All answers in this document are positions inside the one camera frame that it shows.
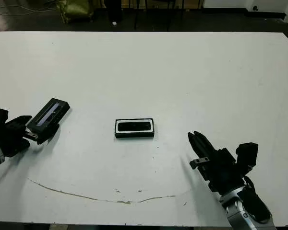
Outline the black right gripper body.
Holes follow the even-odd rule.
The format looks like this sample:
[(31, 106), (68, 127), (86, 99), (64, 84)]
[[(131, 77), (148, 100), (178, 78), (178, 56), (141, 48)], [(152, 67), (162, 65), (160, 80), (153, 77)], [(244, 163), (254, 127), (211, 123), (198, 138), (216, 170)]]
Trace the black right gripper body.
[(212, 192), (230, 192), (244, 186), (244, 180), (237, 172), (236, 160), (226, 148), (194, 147), (193, 150), (199, 158), (192, 160), (190, 165), (209, 182)]

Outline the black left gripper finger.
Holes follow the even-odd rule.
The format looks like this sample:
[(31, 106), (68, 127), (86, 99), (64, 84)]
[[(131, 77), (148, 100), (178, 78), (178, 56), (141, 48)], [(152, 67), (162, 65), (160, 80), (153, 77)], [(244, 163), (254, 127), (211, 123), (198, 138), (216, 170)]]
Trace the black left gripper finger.
[(43, 144), (45, 141), (51, 139), (56, 132), (58, 131), (60, 125), (59, 124), (55, 124), (55, 125), (51, 125), (46, 127), (45, 129), (43, 129), (41, 132), (39, 132), (37, 134), (37, 139), (36, 142), (38, 145)]

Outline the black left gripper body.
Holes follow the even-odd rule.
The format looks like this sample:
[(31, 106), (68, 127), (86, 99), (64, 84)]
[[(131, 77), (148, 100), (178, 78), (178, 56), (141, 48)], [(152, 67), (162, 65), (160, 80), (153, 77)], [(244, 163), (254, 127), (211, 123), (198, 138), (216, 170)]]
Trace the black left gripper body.
[(19, 116), (0, 128), (0, 149), (5, 157), (13, 157), (30, 147), (28, 139), (37, 141), (38, 134), (27, 129), (26, 124), (32, 117)]

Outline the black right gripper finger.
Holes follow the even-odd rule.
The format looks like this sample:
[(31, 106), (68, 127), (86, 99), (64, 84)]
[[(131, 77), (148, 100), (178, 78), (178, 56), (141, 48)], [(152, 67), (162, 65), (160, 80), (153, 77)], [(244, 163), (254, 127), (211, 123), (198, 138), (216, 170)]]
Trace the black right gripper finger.
[(216, 149), (210, 141), (200, 132), (194, 131), (194, 148), (198, 157), (212, 159), (216, 156)]
[(207, 139), (203, 134), (197, 131), (189, 132), (188, 140), (199, 158), (207, 157)]

